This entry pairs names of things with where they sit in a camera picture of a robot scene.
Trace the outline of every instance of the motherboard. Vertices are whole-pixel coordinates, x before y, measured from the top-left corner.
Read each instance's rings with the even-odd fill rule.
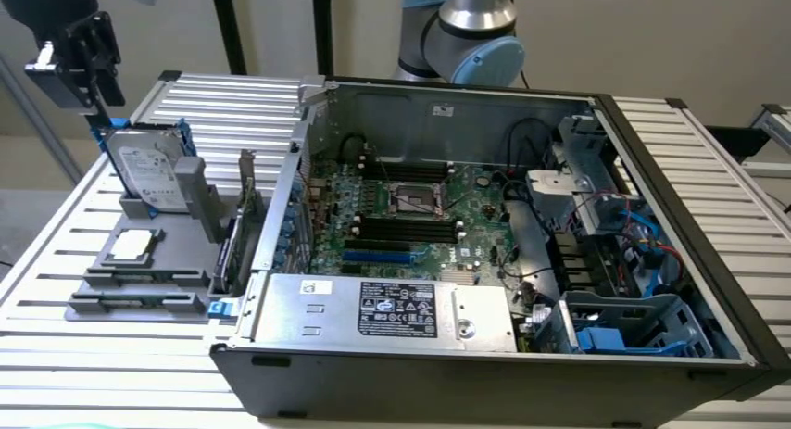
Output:
[[[498,267],[514,248],[492,180],[498,171],[364,162],[314,161],[311,273],[462,285],[510,282]]]

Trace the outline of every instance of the black pole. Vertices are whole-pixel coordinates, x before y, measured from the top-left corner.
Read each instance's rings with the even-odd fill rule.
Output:
[[[319,74],[334,75],[332,0],[312,0],[312,27],[316,36],[316,64]]]
[[[233,0],[212,1],[213,10],[217,13],[217,21],[220,22],[220,33],[223,33],[227,65],[231,69],[231,74],[247,75],[243,40],[239,36],[239,25],[236,24],[236,10],[233,10]]]

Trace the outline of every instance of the aluminum work table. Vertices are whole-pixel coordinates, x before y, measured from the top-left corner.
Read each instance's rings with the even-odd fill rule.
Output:
[[[296,80],[183,74],[176,82],[161,84],[135,116],[187,119],[199,154],[207,159],[209,183],[220,189],[237,189],[233,156],[239,149],[259,149],[256,172],[265,195],[296,122],[291,110],[298,86]],[[684,109],[664,100],[616,101],[791,351],[791,241],[784,224],[772,214],[764,215],[764,207],[750,204],[763,205],[762,194],[752,191],[743,170],[722,155]],[[700,169],[707,171],[703,177]],[[120,194],[120,182],[101,157],[0,283],[0,428],[61,423],[124,428],[404,426],[259,421],[249,416],[208,356],[209,344],[231,335],[232,326],[63,319],[65,301],[121,215]],[[708,403],[663,426],[788,427],[791,384],[748,402]]]

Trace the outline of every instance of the warning label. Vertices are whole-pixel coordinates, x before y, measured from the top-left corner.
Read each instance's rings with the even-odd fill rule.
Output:
[[[436,299],[430,284],[360,284],[360,320],[366,336],[436,338]]]

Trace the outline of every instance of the blue pcie slot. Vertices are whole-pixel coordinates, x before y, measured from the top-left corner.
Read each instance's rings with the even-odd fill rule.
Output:
[[[412,265],[410,253],[371,253],[367,251],[344,251],[343,259],[350,262],[375,262],[382,264]]]

